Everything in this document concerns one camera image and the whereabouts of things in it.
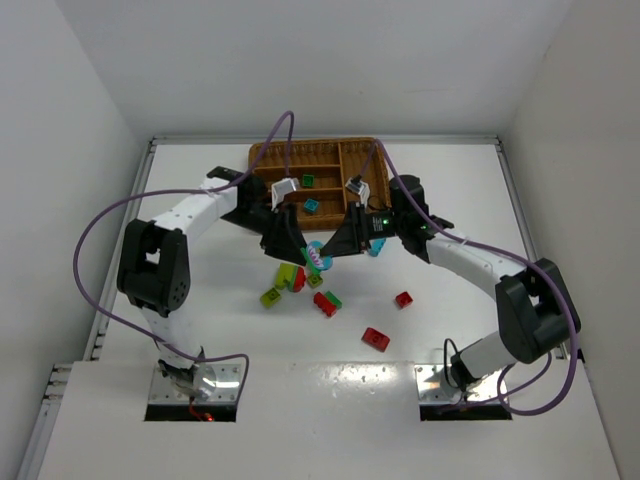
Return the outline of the small lime square lego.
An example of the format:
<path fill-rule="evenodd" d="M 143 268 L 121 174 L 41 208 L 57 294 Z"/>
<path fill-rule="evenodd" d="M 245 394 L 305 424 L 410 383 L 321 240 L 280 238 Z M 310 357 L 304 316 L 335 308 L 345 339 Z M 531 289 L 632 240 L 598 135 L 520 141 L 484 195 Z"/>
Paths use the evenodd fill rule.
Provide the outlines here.
<path fill-rule="evenodd" d="M 323 284 L 323 278 L 318 273 L 312 273 L 306 278 L 306 282 L 310 288 L 315 289 Z"/>

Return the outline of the green two-stud lego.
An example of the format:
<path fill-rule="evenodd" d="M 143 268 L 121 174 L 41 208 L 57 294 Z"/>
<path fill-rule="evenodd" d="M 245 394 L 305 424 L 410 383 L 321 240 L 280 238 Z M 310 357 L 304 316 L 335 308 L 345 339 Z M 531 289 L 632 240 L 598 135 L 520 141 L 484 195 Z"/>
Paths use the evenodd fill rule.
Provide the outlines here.
<path fill-rule="evenodd" d="M 307 262 L 307 266 L 314 273 L 327 271 L 333 266 L 333 259 L 331 256 L 321 255 L 323 247 L 324 244 L 322 242 L 314 240 L 301 249 L 301 252 Z"/>

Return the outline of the small teal lego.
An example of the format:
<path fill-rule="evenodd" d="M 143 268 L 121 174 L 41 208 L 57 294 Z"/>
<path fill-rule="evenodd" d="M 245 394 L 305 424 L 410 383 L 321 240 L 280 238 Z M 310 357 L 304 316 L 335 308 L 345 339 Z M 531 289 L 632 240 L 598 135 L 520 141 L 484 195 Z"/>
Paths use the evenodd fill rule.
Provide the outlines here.
<path fill-rule="evenodd" d="M 319 202 L 312 198 L 307 199 L 303 204 L 303 209 L 305 212 L 310 214 L 315 214 L 318 211 Z"/>

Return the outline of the red sloped lego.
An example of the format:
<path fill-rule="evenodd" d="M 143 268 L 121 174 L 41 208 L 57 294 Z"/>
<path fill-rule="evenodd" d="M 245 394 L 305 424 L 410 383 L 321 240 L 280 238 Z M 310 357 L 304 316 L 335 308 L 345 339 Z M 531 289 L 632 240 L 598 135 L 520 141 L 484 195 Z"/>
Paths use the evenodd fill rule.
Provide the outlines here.
<path fill-rule="evenodd" d="M 361 341 L 379 352 L 385 352 L 390 344 L 390 338 L 372 327 L 367 327 Z"/>

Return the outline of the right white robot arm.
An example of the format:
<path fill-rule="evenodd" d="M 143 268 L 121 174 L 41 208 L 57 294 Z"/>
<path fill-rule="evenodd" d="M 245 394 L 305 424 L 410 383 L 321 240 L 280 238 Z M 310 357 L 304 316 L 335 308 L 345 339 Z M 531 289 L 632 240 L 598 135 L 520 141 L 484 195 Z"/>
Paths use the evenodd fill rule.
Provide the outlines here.
<path fill-rule="evenodd" d="M 498 329 L 455 353 L 445 377 L 465 391 L 514 363 L 531 364 L 581 329 L 558 267 L 548 259 L 530 266 L 463 242 L 453 223 L 430 214 L 421 181 L 400 175 L 389 183 L 391 206 L 369 212 L 358 202 L 321 249 L 323 257 L 364 252 L 373 241 L 397 237 L 420 260 L 473 284 L 496 303 Z"/>

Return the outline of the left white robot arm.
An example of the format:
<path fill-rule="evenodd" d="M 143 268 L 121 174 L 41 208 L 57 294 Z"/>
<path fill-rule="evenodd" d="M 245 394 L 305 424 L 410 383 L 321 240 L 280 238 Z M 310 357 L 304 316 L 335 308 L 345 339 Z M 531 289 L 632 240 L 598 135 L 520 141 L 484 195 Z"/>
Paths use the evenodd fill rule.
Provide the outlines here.
<path fill-rule="evenodd" d="M 291 177 L 267 186 L 253 174 L 216 167 L 196 192 L 173 208 L 127 225 L 117 288 L 148 322 L 160 352 L 161 372 L 179 390 L 196 396 L 205 377 L 204 349 L 180 311 L 191 287 L 190 251 L 195 242 L 222 220 L 259 234 L 267 256 L 305 265 L 307 243 L 296 208 L 286 200 L 298 188 L 298 180 Z"/>

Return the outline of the long teal lego stack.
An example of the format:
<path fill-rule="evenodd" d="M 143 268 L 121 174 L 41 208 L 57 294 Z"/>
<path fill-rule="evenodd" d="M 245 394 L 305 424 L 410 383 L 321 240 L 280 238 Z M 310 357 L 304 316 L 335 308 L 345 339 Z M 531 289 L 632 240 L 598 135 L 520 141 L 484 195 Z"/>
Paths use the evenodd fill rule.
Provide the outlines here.
<path fill-rule="evenodd" d="M 378 257 L 386 244 L 386 238 L 375 239 L 371 242 L 368 254 L 372 257 Z"/>

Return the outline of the dark green square lego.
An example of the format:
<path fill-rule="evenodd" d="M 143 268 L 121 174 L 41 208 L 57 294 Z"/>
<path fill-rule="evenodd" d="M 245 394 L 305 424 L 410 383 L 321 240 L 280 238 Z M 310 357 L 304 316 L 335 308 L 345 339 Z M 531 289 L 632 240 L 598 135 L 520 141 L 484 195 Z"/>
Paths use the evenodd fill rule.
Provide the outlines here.
<path fill-rule="evenodd" d="M 313 188 L 315 186 L 315 176 L 311 174 L 304 174 L 302 176 L 302 186 L 304 188 Z"/>

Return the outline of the small red square lego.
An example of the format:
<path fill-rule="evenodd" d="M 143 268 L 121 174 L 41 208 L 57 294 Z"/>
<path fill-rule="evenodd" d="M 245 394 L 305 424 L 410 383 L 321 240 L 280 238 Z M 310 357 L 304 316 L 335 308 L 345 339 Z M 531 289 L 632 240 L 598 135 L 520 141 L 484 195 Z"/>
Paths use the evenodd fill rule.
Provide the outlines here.
<path fill-rule="evenodd" d="M 403 291 L 395 297 L 395 302 L 400 309 L 404 309 L 413 303 L 413 298 L 408 291 Z"/>

